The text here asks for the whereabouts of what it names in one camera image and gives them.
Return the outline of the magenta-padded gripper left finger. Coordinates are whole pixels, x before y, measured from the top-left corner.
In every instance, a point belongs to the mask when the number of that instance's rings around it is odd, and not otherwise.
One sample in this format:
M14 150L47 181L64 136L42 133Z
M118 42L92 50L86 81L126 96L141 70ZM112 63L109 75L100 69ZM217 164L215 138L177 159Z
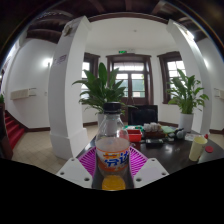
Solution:
M83 188L98 187L96 148L91 147L77 158L70 158L57 172L57 176Z

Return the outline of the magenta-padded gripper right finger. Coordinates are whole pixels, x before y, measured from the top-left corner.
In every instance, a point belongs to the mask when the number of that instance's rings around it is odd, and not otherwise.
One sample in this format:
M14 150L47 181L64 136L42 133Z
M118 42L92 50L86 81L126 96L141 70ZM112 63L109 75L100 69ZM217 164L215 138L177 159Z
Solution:
M168 175L168 171L156 158L147 158L131 147L129 168L135 188L146 186Z

